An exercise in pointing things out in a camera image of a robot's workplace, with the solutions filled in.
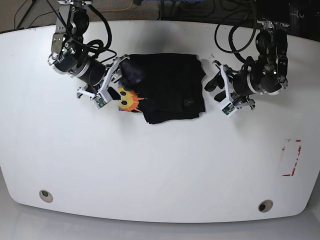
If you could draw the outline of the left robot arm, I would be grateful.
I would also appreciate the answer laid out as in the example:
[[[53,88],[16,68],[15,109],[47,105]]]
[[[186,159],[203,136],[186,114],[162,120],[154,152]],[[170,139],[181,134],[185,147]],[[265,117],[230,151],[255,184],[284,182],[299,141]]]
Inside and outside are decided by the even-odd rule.
[[[207,92],[220,88],[214,99],[220,110],[230,117],[237,110],[248,106],[254,109],[256,103],[251,95],[274,96],[288,86],[288,39],[285,27],[289,25],[288,0],[252,0],[247,15],[234,25],[228,34],[230,49],[221,46],[224,53],[233,54],[242,63],[241,69],[234,70],[214,60],[218,73],[204,87]],[[233,36],[235,31],[253,17],[253,30],[248,43],[236,49]]]

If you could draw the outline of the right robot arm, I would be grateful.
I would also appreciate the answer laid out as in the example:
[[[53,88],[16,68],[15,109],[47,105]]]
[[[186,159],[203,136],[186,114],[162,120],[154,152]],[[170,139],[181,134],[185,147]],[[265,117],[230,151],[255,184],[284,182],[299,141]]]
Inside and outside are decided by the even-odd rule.
[[[107,20],[91,0],[61,0],[59,4],[59,10],[55,11],[57,21],[48,64],[59,74],[68,74],[83,81],[85,86],[77,89],[77,97],[88,96],[98,109],[112,100],[119,101],[121,96],[110,83],[116,83],[122,77],[121,62],[130,57],[118,57],[113,51],[110,58],[112,64],[98,61],[100,54],[112,52],[112,32]],[[84,43],[84,33],[90,23],[87,10],[91,10],[104,23],[106,42],[94,39]]]

